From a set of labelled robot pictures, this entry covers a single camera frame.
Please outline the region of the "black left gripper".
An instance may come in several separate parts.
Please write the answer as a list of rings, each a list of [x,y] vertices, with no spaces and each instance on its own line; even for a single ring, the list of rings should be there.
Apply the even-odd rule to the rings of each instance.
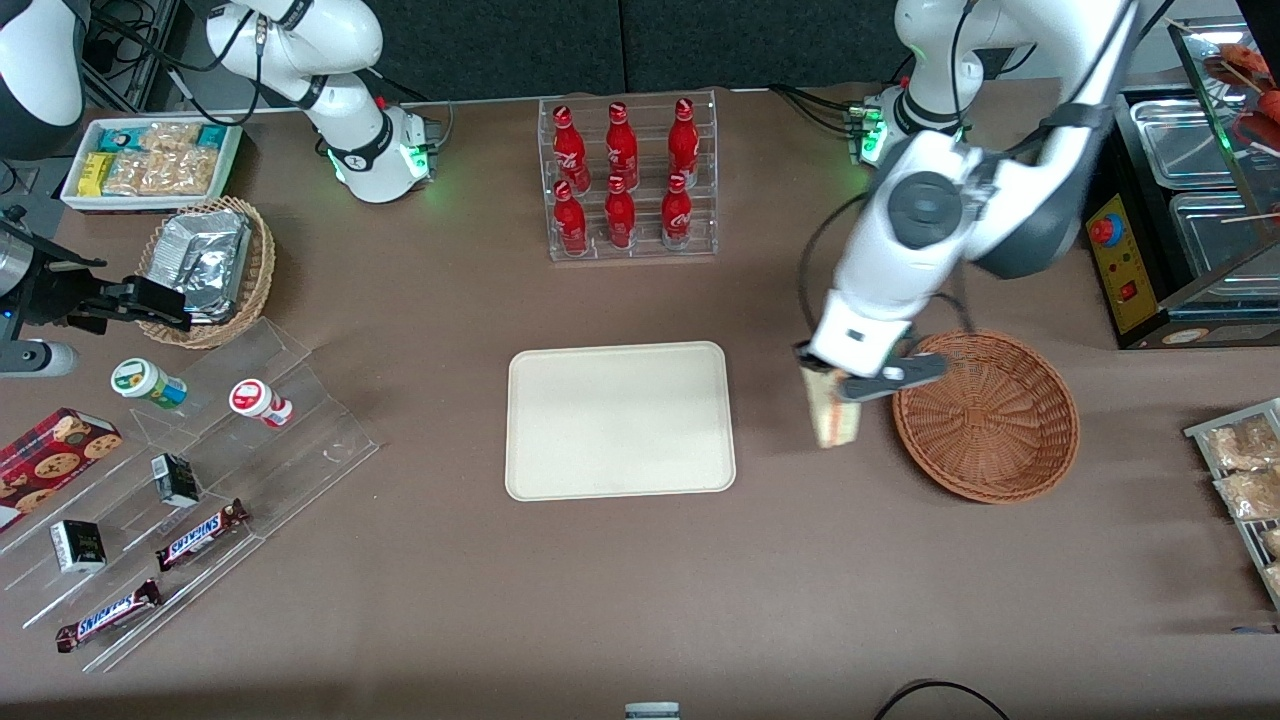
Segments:
[[[808,341],[795,343],[794,356],[804,370],[814,373],[833,370],[832,365],[812,351]],[[844,377],[837,383],[837,396],[845,402],[860,404],[865,397],[879,398],[937,382],[947,370],[948,360],[940,354],[901,356],[887,363],[872,380],[858,375]]]

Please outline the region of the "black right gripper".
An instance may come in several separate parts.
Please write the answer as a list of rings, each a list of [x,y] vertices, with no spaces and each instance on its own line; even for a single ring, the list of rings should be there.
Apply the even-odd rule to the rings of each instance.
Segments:
[[[191,329],[186,296],[146,277],[109,284],[113,302],[90,302],[105,286],[92,270],[106,265],[22,228],[4,228],[3,333],[19,334],[23,325],[59,325],[105,334],[109,322]]]

